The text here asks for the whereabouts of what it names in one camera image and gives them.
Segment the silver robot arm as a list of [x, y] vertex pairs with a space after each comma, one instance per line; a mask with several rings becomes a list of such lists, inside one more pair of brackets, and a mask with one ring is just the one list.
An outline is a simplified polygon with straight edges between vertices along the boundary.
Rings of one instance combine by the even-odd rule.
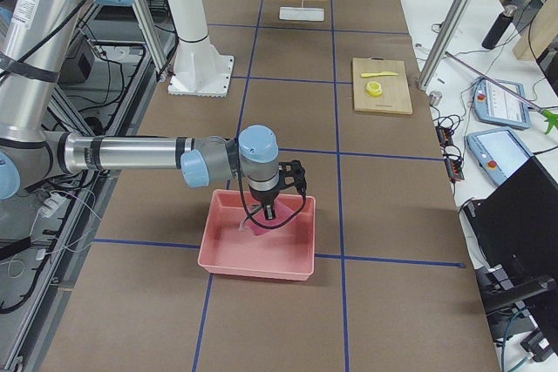
[[178, 169], [190, 187], [237, 179], [266, 219], [275, 217], [280, 167], [275, 134], [252, 125], [234, 139], [87, 136], [44, 128], [81, 10], [134, 0], [17, 0], [1, 48], [1, 196], [82, 171]]

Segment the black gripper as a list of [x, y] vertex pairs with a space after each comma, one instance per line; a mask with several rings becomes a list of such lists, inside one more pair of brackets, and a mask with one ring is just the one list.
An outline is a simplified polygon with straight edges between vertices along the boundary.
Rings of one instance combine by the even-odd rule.
[[267, 191], [258, 191], [252, 187], [249, 188], [251, 197], [258, 201], [262, 206], [264, 219], [274, 220], [276, 218], [275, 199], [279, 195], [279, 191], [271, 189]]

